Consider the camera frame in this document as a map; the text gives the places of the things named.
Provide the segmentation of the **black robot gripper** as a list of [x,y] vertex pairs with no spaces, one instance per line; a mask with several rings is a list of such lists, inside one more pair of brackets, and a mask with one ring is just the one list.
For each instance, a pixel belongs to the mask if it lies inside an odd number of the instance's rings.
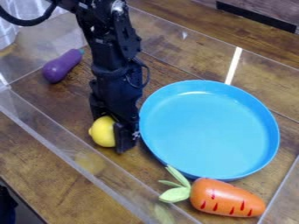
[[93,120],[101,116],[113,116],[120,122],[113,124],[116,153],[122,154],[136,146],[140,137],[136,101],[142,95],[141,66],[129,62],[117,70],[108,71],[93,65],[90,71],[96,77],[89,82],[89,109]]

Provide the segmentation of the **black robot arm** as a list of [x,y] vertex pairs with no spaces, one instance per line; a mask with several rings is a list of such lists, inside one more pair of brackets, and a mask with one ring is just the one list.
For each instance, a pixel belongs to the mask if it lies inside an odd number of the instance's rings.
[[136,146],[138,111],[136,101],[148,79],[136,58],[141,39],[130,25],[126,0],[48,0],[74,14],[88,42],[94,79],[88,98],[92,116],[110,116],[116,152]]

